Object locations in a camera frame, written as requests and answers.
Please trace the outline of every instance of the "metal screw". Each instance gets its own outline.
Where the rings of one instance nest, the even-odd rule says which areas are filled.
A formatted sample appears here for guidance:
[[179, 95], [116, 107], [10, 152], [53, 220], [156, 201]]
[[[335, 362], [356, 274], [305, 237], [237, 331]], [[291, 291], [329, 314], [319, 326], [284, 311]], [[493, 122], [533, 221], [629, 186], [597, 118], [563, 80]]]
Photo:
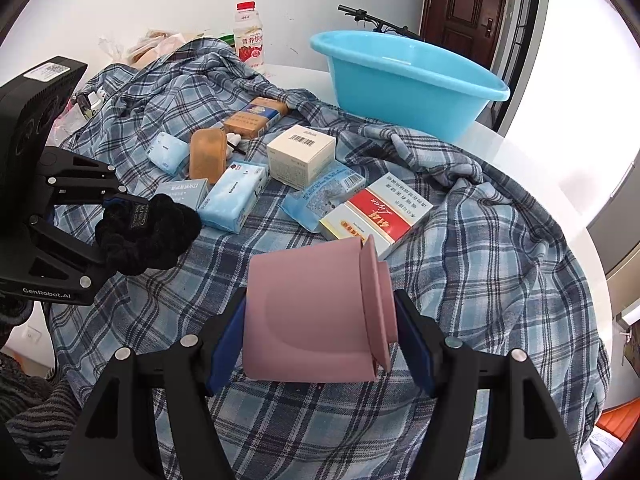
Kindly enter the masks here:
[[131, 350], [126, 346], [123, 346], [122, 348], [118, 348], [114, 355], [118, 361], [124, 361], [124, 359], [128, 359], [131, 355]]
[[191, 346], [195, 346], [198, 343], [198, 336], [194, 334], [187, 334], [182, 339], [180, 339], [180, 344], [185, 348], [189, 348]]
[[514, 348], [511, 350], [511, 357], [516, 359], [517, 362], [523, 363], [527, 360], [527, 353], [521, 348]]
[[453, 337], [452, 335], [446, 336], [444, 338], [444, 344], [449, 348], [457, 349], [462, 346], [462, 339], [458, 339], [457, 337]]

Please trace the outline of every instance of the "bicycle handlebar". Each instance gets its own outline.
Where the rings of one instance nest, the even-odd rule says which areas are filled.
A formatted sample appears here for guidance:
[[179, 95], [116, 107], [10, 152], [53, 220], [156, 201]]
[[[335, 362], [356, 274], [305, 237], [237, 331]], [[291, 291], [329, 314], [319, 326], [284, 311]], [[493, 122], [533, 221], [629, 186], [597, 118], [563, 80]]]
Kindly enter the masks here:
[[376, 28], [374, 29], [375, 32], [382, 32], [382, 27], [388, 27], [400, 36], [405, 36], [407, 38], [411, 38], [412, 40], [422, 41], [422, 38], [418, 36], [418, 34], [410, 31], [406, 25], [404, 27], [398, 27], [393, 23], [389, 23], [385, 20], [381, 20], [380, 18], [376, 18], [375, 16], [371, 16], [367, 13], [366, 10], [353, 9], [344, 5], [338, 5], [338, 10], [340, 10], [340, 12], [344, 12], [347, 16], [353, 16], [356, 22], [364, 21], [373, 23], [376, 26]]

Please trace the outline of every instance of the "blue tissue pack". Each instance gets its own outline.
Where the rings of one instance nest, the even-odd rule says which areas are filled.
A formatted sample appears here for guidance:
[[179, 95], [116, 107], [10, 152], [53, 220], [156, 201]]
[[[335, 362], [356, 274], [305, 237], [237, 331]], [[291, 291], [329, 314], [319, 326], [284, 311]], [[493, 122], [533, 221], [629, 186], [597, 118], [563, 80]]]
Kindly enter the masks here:
[[198, 208], [202, 223], [239, 234], [268, 179], [265, 164], [232, 162]]
[[189, 155], [189, 145], [183, 140], [160, 132], [146, 150], [146, 156], [165, 173], [175, 175], [182, 161]]
[[320, 219], [364, 189], [366, 184], [363, 176], [332, 160], [310, 186], [288, 194], [280, 209], [307, 231], [319, 233]]

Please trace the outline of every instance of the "door handle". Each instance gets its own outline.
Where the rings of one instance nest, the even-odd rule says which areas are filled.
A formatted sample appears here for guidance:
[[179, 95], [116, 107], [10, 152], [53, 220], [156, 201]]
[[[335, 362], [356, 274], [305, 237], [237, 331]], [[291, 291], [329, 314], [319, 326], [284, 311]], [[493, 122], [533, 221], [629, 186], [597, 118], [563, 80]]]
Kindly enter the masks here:
[[486, 20], [486, 25], [483, 25], [483, 27], [486, 28], [486, 31], [484, 32], [484, 36], [486, 38], [490, 38], [491, 37], [491, 29], [494, 26], [494, 20], [492, 20], [491, 18], [488, 18]]

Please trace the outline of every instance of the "blue plaid fabric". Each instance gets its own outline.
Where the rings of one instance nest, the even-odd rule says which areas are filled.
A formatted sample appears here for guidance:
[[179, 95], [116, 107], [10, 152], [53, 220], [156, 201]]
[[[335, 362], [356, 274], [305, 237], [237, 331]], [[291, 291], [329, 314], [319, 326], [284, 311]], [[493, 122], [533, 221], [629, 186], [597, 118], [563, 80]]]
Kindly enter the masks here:
[[[248, 160], [265, 162], [267, 143], [301, 123], [335, 136], [338, 160], [368, 184], [390, 171], [413, 187], [436, 207], [388, 257], [394, 287], [475, 349], [524, 348], [575, 448], [586, 439], [609, 383], [591, 296], [558, 224], [516, 182], [434, 137], [351, 116], [302, 89], [276, 88], [217, 40], [193, 41], [140, 72], [112, 65], [86, 89], [100, 86], [110, 99], [63, 147], [113, 164], [135, 194], [151, 197], [171, 179], [146, 158], [159, 131], [188, 142], [256, 96], [284, 101], [292, 113], [246, 142]], [[177, 180], [186, 171], [184, 164]], [[119, 347], [151, 352], [197, 333], [246, 285], [252, 255], [322, 243], [278, 207], [292, 191], [271, 180], [239, 235], [204, 228], [175, 269], [116, 275], [91, 307], [53, 306], [54, 347], [81, 404]], [[91, 240], [100, 216], [99, 207], [68, 206], [57, 222]], [[397, 345], [392, 366], [375, 383], [283, 384], [247, 380], [239, 360], [209, 403], [238, 478], [405, 478], [434, 401], [414, 385]], [[487, 400], [478, 395], [461, 478], [474, 476]], [[179, 478], [164, 396], [154, 402], [167, 478]]]

